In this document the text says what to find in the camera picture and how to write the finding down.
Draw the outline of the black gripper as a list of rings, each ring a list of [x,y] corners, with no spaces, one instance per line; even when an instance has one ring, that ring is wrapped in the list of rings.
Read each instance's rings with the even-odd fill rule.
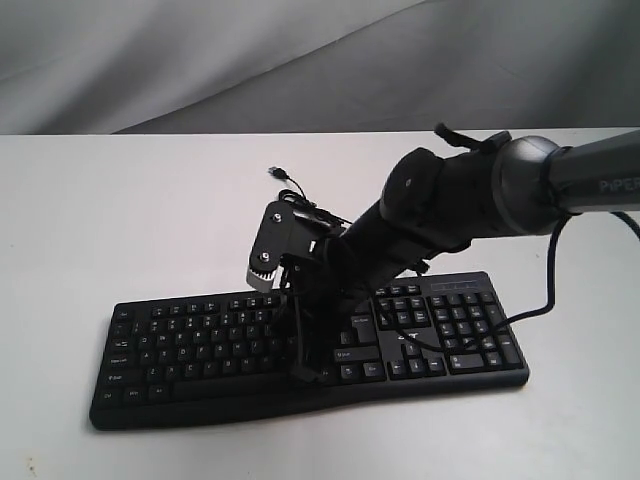
[[[380,287],[380,236],[338,234],[320,246],[320,263],[284,269],[289,311],[285,328],[296,336],[291,375],[326,384],[335,337],[356,307]]]

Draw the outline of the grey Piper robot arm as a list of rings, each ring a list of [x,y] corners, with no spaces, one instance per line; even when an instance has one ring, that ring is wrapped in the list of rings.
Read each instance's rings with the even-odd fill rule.
[[[444,125],[436,133],[459,154],[411,151],[352,223],[292,199],[297,223],[315,227],[308,239],[291,234],[281,257],[293,298],[296,379],[323,380],[346,317],[400,273],[424,272],[436,256],[464,251],[476,239],[557,239],[574,216],[603,211],[627,219],[639,207],[637,132],[577,147],[506,131],[483,140]]]

